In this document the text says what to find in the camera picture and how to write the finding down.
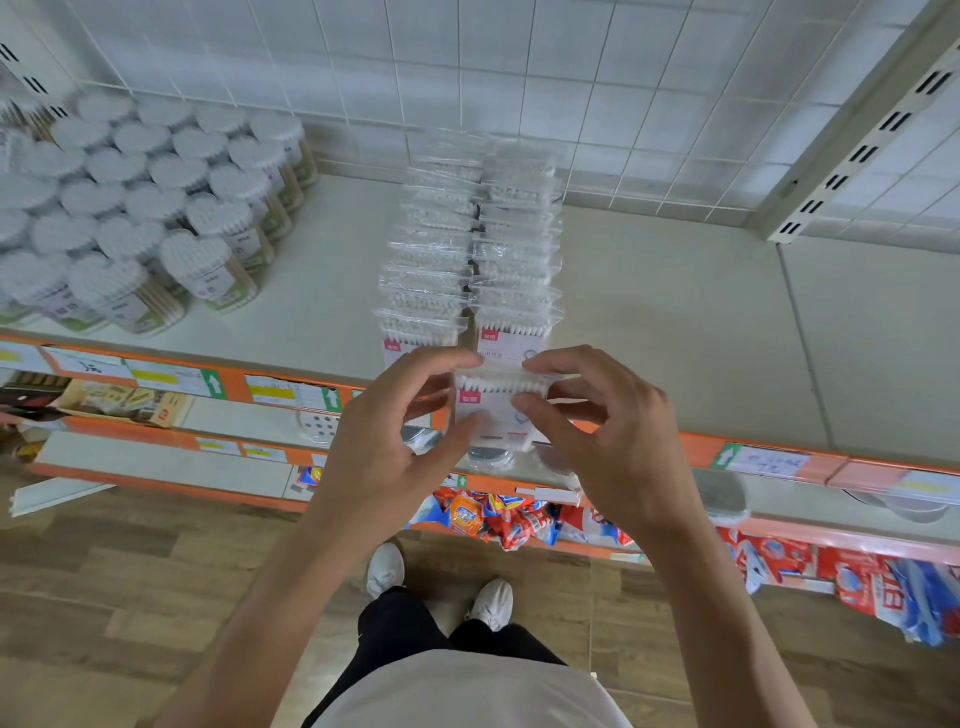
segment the hand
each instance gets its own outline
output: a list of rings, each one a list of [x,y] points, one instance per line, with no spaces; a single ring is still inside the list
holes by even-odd
[[[401,530],[467,453],[476,418],[457,423],[425,455],[400,439],[403,424],[446,405],[450,374],[480,366],[480,354],[421,348],[403,355],[347,405],[305,518],[350,539],[358,553]]]
[[[641,548],[648,538],[706,520],[665,392],[589,346],[543,352],[523,367],[580,375],[557,382],[547,394],[578,402],[551,404],[523,394],[514,407],[566,457],[593,506]],[[600,428],[587,434],[570,420]]]

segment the cotton swab container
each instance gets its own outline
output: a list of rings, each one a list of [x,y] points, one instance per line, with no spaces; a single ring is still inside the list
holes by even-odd
[[[161,187],[182,189],[188,195],[208,189],[210,165],[203,159],[160,155],[150,162],[150,177]]]
[[[276,259],[274,246],[254,222],[247,203],[194,195],[187,203],[186,217],[198,234],[222,237],[250,273],[263,270]]]
[[[250,115],[238,107],[203,104],[197,108],[197,124],[207,133],[224,133],[234,139],[250,130]]]
[[[202,159],[207,164],[222,164],[229,160],[227,135],[207,133],[196,127],[187,127],[174,134],[174,149],[184,159]]]
[[[267,173],[272,184],[271,191],[293,212],[303,204],[303,192],[297,175],[287,163],[283,145],[277,141],[258,141],[252,136],[241,136],[229,145],[230,160],[240,169],[259,169]]]
[[[257,224],[272,242],[290,234],[294,228],[286,207],[272,191],[270,177],[263,170],[242,170],[235,164],[221,164],[210,170],[210,189],[221,200],[250,205]]]
[[[60,186],[53,180],[0,175],[0,212],[22,209],[34,216],[45,215],[57,209],[59,195]]]
[[[55,182],[86,177],[87,154],[82,149],[61,149],[52,141],[39,141],[24,150],[23,172]]]
[[[34,250],[41,255],[66,253],[78,257],[96,250],[95,235],[99,224],[88,215],[51,212],[38,217],[30,233]]]
[[[131,121],[113,133],[113,143],[126,155],[158,155],[174,148],[170,130],[159,124]]]
[[[17,303],[35,308],[46,318],[74,333],[90,333],[108,324],[107,319],[84,305],[66,281],[71,261],[66,255],[41,257],[17,251],[0,266],[0,288]]]
[[[94,152],[86,162],[86,169],[99,184],[130,184],[150,178],[146,155],[127,155],[115,149]]]
[[[55,121],[50,127],[50,134],[63,149],[95,152],[109,146],[113,139],[113,127],[104,121],[68,117]]]
[[[160,246],[160,260],[184,288],[218,313],[235,311],[259,293],[222,238],[176,231]]]
[[[250,117],[250,128],[260,141],[278,141],[287,153],[287,163],[293,167],[300,187],[314,184],[320,175],[317,162],[306,143],[303,122],[296,116],[276,111],[257,111]]]
[[[137,336],[153,336],[181,321],[186,310],[135,260],[90,255],[67,273],[77,300]]]
[[[63,187],[60,204],[71,215],[92,215],[99,219],[122,212],[126,196],[127,189],[122,184],[76,180]]]
[[[142,182],[127,193],[124,205],[134,220],[163,223],[168,228],[185,228],[186,192]]]
[[[136,112],[144,124],[166,127],[171,132],[178,132],[194,122],[193,104],[178,99],[142,99]]]
[[[114,215],[100,224],[96,240],[111,260],[135,260],[165,289],[178,298],[186,289],[167,273],[160,262],[160,246],[169,231],[158,222],[140,222],[129,215]]]

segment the white sneaker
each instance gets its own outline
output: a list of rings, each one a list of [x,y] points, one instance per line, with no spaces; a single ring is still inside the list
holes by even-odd
[[[393,587],[403,586],[403,554],[394,544],[381,544],[367,568],[367,593],[374,599]]]
[[[496,578],[480,590],[467,619],[479,619],[494,632],[510,624],[514,613],[514,588],[510,582]]]

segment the black pants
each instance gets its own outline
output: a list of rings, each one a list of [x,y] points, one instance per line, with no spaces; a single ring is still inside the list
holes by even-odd
[[[336,685],[303,723],[303,728],[310,728],[347,688],[374,670],[431,649],[458,649],[551,665],[566,664],[519,624],[510,624],[493,632],[479,619],[469,619],[447,638],[426,605],[404,587],[393,587],[368,604],[360,615],[357,629],[360,644],[356,655]]]

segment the person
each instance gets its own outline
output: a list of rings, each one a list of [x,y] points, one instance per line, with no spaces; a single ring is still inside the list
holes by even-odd
[[[457,423],[419,456],[402,444],[401,426],[445,405],[455,368],[482,361],[462,349],[418,349],[347,406],[322,487],[156,728],[270,726],[326,603],[375,549],[375,601],[360,617],[356,656],[304,728],[630,725],[599,682],[509,623],[506,582],[489,584],[446,638],[403,589],[399,551],[381,546],[454,469],[478,422]],[[701,728],[813,728],[707,518],[666,394],[591,347],[544,352],[524,367],[577,375],[554,384],[547,400],[519,395],[514,407],[564,454],[593,506],[649,557],[673,610]],[[571,420],[600,426],[587,434]]]

